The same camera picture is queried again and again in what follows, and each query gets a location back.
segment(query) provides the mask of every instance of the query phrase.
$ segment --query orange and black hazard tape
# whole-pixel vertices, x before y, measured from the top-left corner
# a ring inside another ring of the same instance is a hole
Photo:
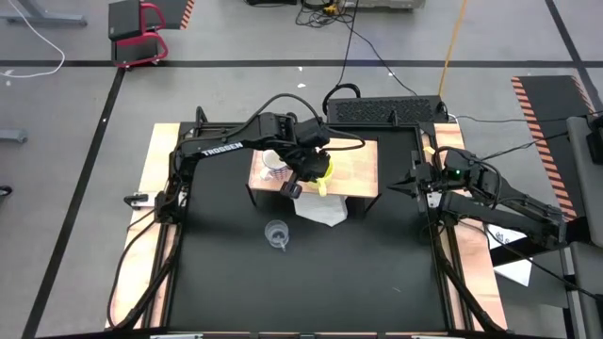
[[[528,99],[528,96],[526,95],[526,90],[524,89],[521,80],[518,77],[514,76],[511,82],[513,84],[513,89],[515,90],[515,95],[517,95],[517,100],[519,100],[521,110],[524,113],[524,118],[527,121],[528,128],[530,129],[531,136],[534,139],[544,138],[545,135],[543,135],[542,130],[540,128],[540,123],[538,123],[536,115],[531,109],[530,99]],[[573,220],[578,215],[574,210],[574,205],[569,200],[569,194],[567,194],[567,190],[565,189],[565,185],[563,184],[562,177],[559,174],[559,171],[557,170],[557,166],[555,165],[555,161],[551,156],[550,149],[548,148],[546,140],[536,141],[536,149],[538,150],[540,159],[542,160],[543,166],[545,167],[548,180],[553,186],[553,191],[555,192],[555,196],[557,197],[557,202],[559,203],[559,206],[563,211],[563,218],[566,221]]]
[[[582,97],[582,101],[588,108],[588,111],[591,114],[594,114],[595,110],[593,109],[593,106],[591,105],[591,101],[588,100],[588,98],[586,97],[586,93],[584,93],[582,86],[580,85],[580,83],[578,82],[578,80],[576,79],[576,77],[574,75],[572,75],[572,80],[574,80],[574,85],[576,85],[576,88],[578,89],[578,93],[580,93],[580,96]]]
[[[192,8],[195,6],[195,0],[188,0],[185,12],[182,14],[182,21],[180,22],[180,29],[187,29],[188,22],[190,22],[190,16],[192,14]]]

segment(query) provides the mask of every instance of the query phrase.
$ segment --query wooden platform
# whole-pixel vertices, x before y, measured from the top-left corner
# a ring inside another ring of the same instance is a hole
[[[327,147],[348,147],[359,142],[352,139],[332,138]],[[350,151],[329,152],[334,163],[333,178],[329,183],[329,194],[349,197],[374,198],[378,192],[377,141],[367,140],[365,147]],[[263,180],[260,171],[264,168],[262,151],[254,151],[249,173],[249,187],[257,190],[278,191],[283,180]],[[317,193],[307,183],[299,182],[303,192]]]

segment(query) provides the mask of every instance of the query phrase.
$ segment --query black cable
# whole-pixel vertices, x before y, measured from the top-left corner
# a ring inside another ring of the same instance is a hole
[[[373,46],[372,42],[370,42],[367,38],[363,37],[362,35],[360,35],[360,33],[358,33],[357,31],[355,31],[353,25],[352,25],[352,27],[350,27],[350,26],[348,26],[348,24],[346,24],[346,26],[348,27],[348,29],[350,30],[350,32],[353,32],[355,35],[358,36],[358,38],[360,38],[360,39],[364,40],[366,43],[368,43],[368,45],[370,46],[370,48],[373,50],[373,53],[375,54],[375,56],[381,61],[381,63],[383,64],[383,66],[389,71],[389,73],[391,74],[391,76],[394,77],[394,79],[396,79],[396,81],[399,83],[400,86],[402,86],[403,88],[405,88],[409,92],[413,93],[413,95],[418,96],[418,94],[416,94],[416,92],[414,90],[412,90],[408,86],[404,85],[404,83],[402,83],[398,79],[398,77],[396,76],[396,74],[394,73],[394,71],[392,71],[389,68],[389,66],[387,66],[387,63],[385,62],[385,60],[383,60],[383,58],[379,55],[379,53],[377,52],[377,49],[375,48],[375,46]]]
[[[184,203],[187,201],[188,196],[185,196],[178,204],[178,207],[182,208]],[[153,299],[154,294],[157,292],[159,287],[161,287],[161,284],[163,283],[164,279],[174,269],[176,264],[176,254],[180,250],[181,235],[182,224],[177,223],[175,224],[175,233],[173,236],[170,253],[164,260],[163,264],[161,265],[161,268],[157,271],[157,274],[155,275],[153,280],[149,282],[147,288],[144,290],[137,303],[134,305],[134,307],[132,307],[130,312],[128,312],[127,316],[119,324],[115,325],[114,329],[134,329],[140,316],[148,308],[149,302]]]
[[[322,99],[322,113],[324,113],[325,116],[328,116],[329,99],[331,99],[333,94],[338,92],[340,89],[351,89],[354,91],[354,94],[356,94],[356,98],[362,97],[360,89],[355,84],[339,84],[335,86],[327,93],[327,95],[324,96],[324,99]]]
[[[355,134],[337,131],[337,130],[334,130],[333,128],[330,128],[327,126],[325,126],[324,128],[333,134],[337,134],[337,135],[344,136],[344,137],[351,137],[351,138],[354,138],[354,139],[360,141],[359,145],[348,146],[348,147],[339,147],[339,148],[327,147],[327,148],[323,149],[324,151],[351,151],[351,150],[361,149],[361,148],[365,147],[365,145],[367,144],[364,139],[356,136]]]
[[[132,222],[131,224],[129,224],[127,230],[129,231],[132,227],[134,227],[135,225],[137,225],[139,222],[141,222],[145,218],[149,217],[154,211],[155,211],[155,209],[152,209],[151,211],[149,211],[149,213],[145,214],[144,216],[140,217],[138,220],[136,220],[136,221]]]
[[[440,160],[440,153],[443,151],[454,151],[456,153],[458,153],[460,156],[463,157],[463,159],[470,161],[471,159],[469,159],[468,157],[466,157],[466,155],[464,155],[464,153],[462,153],[460,150],[451,147],[451,146],[442,146],[439,147],[437,150],[435,150],[435,152],[432,154],[432,164],[435,165],[435,168],[437,170],[443,170],[444,167],[442,166],[442,161]]]
[[[537,263],[536,263],[536,262],[534,262],[532,259],[530,259],[528,256],[526,256],[526,255],[524,255],[524,254],[522,254],[522,253],[518,252],[517,250],[513,249],[512,247],[510,247],[510,246],[508,246],[507,244],[503,243],[502,241],[498,240],[498,238],[496,238],[496,237],[495,237],[495,236],[492,234],[492,232],[490,231],[490,229],[486,228],[486,232],[487,232],[488,234],[490,234],[490,235],[491,235],[491,236],[492,236],[492,237],[495,239],[495,241],[496,241],[498,244],[500,244],[500,246],[502,246],[502,247],[503,247],[505,250],[510,251],[511,253],[515,254],[516,256],[518,256],[519,258],[521,258],[521,259],[523,259],[523,260],[527,260],[527,261],[529,261],[529,262],[530,262],[532,265],[534,265],[534,266],[536,266],[536,267],[540,268],[540,269],[541,269],[543,272],[545,272],[546,274],[550,275],[551,277],[553,277],[553,278],[557,279],[558,281],[562,282],[562,283],[563,283],[565,286],[570,287],[570,288],[573,288],[573,289],[575,289],[575,290],[579,291],[580,293],[582,293],[583,295],[588,296],[588,297],[591,297],[591,298],[592,298],[592,299],[594,299],[595,301],[598,301],[598,302],[603,302],[603,298],[598,297],[598,296],[596,296],[595,294],[593,294],[593,293],[591,293],[591,292],[589,292],[589,291],[587,291],[587,290],[585,290],[585,289],[583,289],[583,288],[581,288],[581,287],[578,287],[577,285],[575,285],[575,284],[573,284],[573,283],[571,283],[571,282],[567,281],[566,279],[564,279],[564,278],[562,278],[562,277],[558,276],[557,274],[555,274],[554,272],[550,271],[548,268],[546,268],[546,267],[544,267],[544,266],[541,266],[540,264],[537,264]]]
[[[508,153],[511,153],[511,152],[515,152],[515,151],[517,151],[517,150],[525,150],[525,149],[527,149],[529,146],[531,146],[531,145],[535,144],[535,143],[536,143],[536,142],[538,142],[538,141],[543,141],[543,140],[551,140],[552,138],[555,138],[555,137],[563,137],[563,136],[566,136],[567,134],[568,134],[567,132],[563,132],[563,133],[559,133],[559,134],[556,134],[556,135],[553,135],[553,136],[550,136],[550,137],[538,138],[538,139],[535,139],[534,141],[531,141],[531,142],[525,143],[525,144],[523,144],[523,145],[519,145],[519,146],[516,146],[516,147],[512,147],[512,148],[510,148],[510,149],[508,149],[508,150],[506,150],[506,151],[500,151],[500,152],[496,152],[496,153],[490,154],[490,155],[488,155],[488,156],[483,157],[481,160],[490,160],[490,159],[493,159],[493,158],[495,158],[495,157],[498,157],[498,156],[501,156],[501,155],[504,155],[504,154],[508,154]]]
[[[425,235],[423,235],[425,233],[425,230],[428,230],[432,225],[439,223],[440,220],[435,220],[432,221],[430,223],[428,223],[427,225],[421,227],[421,229],[418,231],[418,235],[419,235],[419,240],[421,242],[423,242],[425,240]],[[430,242],[429,244],[431,244],[433,242],[433,240],[437,239],[440,235],[442,235],[442,233],[446,230],[446,226],[444,224],[441,225],[441,228],[438,230],[437,234],[434,235],[433,237],[430,237]]]
[[[488,242],[488,249],[490,249],[490,237],[488,236],[488,233],[486,231],[486,229],[487,229],[487,225],[486,224],[483,224],[483,228],[480,228],[478,226],[474,226],[474,225],[468,224],[468,223],[466,223],[466,222],[464,222],[462,220],[459,220],[458,224],[460,224],[461,226],[465,226],[465,227],[474,229],[476,231],[479,231],[481,234],[485,235],[486,241]]]
[[[111,327],[111,328],[115,327],[115,323],[113,322],[113,317],[111,315],[111,305],[113,304],[113,297],[115,295],[115,290],[117,289],[117,283],[120,280],[120,273],[122,271],[123,260],[125,259],[126,254],[130,251],[130,248],[132,248],[132,245],[134,245],[134,243],[136,243],[136,241],[139,240],[141,236],[146,234],[151,229],[151,227],[153,227],[155,222],[156,222],[156,220],[153,219],[153,221],[151,221],[134,238],[132,238],[132,240],[128,243],[128,245],[123,250],[122,256],[120,256],[120,260],[117,263],[117,269],[115,270],[115,277],[113,278],[113,284],[111,285],[111,291],[109,292],[109,303],[106,305],[106,321],[109,323],[109,327]]]
[[[483,310],[480,303],[475,299],[471,291],[464,284],[463,279],[457,274],[454,266],[444,253],[444,248],[441,244],[435,245],[435,255],[439,266],[444,273],[449,277],[450,282],[454,285],[459,297],[465,302],[469,311],[475,316],[484,331],[500,331],[504,330],[492,320],[490,315]]]
[[[586,118],[586,115],[579,115],[579,116],[573,116],[573,117],[577,117],[577,118]],[[481,120],[481,119],[475,119],[473,117],[469,117],[469,116],[457,116],[456,119],[469,119],[475,122],[485,122],[485,123],[505,123],[505,122],[532,122],[529,120],[525,120],[525,119],[507,119],[507,120],[501,120],[501,121],[489,121],[489,120]],[[567,118],[558,118],[558,119],[542,119],[542,120],[537,120],[537,121],[533,121],[533,122],[555,122],[555,121],[566,121]]]
[[[322,2],[322,5],[310,5],[307,2],[301,2],[300,11],[298,12],[298,15],[295,18],[295,24],[310,28],[322,28],[335,22],[351,22],[351,15],[346,14],[345,7],[341,8],[339,5],[337,5],[337,14],[327,14],[325,12],[325,8],[328,7],[330,4],[330,2],[327,3],[325,1]],[[302,21],[302,14],[310,14],[308,16],[307,21]]]
[[[337,81],[337,84],[335,86],[338,86],[339,84],[341,84],[341,81],[343,80],[343,74],[346,72],[346,64],[348,63],[348,54],[350,53],[350,46],[351,46],[351,36],[352,36],[352,33],[354,32],[354,25],[356,24],[356,14],[358,13],[358,4],[360,4],[360,0],[356,0],[356,4],[354,5],[354,12],[351,15],[351,27],[349,27],[348,24],[346,24],[346,26],[348,26],[348,28],[350,29],[350,35],[348,36],[348,46],[346,47],[346,56],[343,59],[343,67],[341,68],[341,75],[339,75],[339,80]]]
[[[499,199],[500,199],[500,193],[502,192],[502,175],[500,174],[500,170],[498,170],[496,167],[494,167],[493,165],[488,164],[485,161],[476,161],[478,164],[481,164],[482,166],[488,167],[491,170],[493,170],[496,174],[497,174],[497,183],[498,183],[498,187],[497,187],[497,193],[495,194],[494,200],[492,202],[492,209],[496,209],[497,205],[499,203]]]

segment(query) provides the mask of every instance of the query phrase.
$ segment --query white cable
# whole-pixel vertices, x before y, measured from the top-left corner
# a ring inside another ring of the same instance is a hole
[[[63,53],[63,51],[61,51],[60,48],[56,47],[52,42],[50,42],[48,39],[46,39],[40,33],[38,33],[38,31],[34,27],[32,27],[32,25],[25,18],[25,16],[23,15],[23,13],[15,6],[15,4],[12,3],[11,0],[8,0],[8,3],[13,8],[15,8],[15,10],[17,11],[17,13],[19,13],[19,16],[21,16],[21,18],[25,21],[25,23],[29,26],[29,28],[31,28],[31,30],[34,33],[36,33],[36,35],[38,37],[40,37],[40,39],[46,41],[46,43],[48,43],[49,45],[51,45],[54,49],[56,49],[60,53],[61,60],[60,60],[60,63],[58,64],[58,66],[55,69],[53,69],[52,71],[50,71],[50,72],[27,74],[27,75],[11,75],[11,74],[5,74],[5,73],[0,72],[0,75],[3,75],[5,77],[9,77],[9,78],[13,78],[13,79],[26,79],[26,78],[32,78],[32,77],[36,77],[36,76],[50,75],[50,74],[56,73],[58,70],[60,70],[61,66],[63,66],[63,63],[65,62],[65,54]]]
[[[449,116],[449,117],[452,117],[452,118],[454,119],[454,122],[456,122],[456,124],[459,124],[459,120],[458,120],[458,119],[456,119],[456,116],[455,116],[455,115],[448,113],[448,116]]]

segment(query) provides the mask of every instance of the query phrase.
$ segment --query red chair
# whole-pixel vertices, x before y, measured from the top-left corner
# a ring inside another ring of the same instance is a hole
[[[152,9],[159,25],[147,26],[145,9]],[[111,59],[117,67],[129,68],[148,62],[156,64],[168,56],[168,46],[157,31],[166,27],[166,20],[157,5],[139,0],[109,4]]]

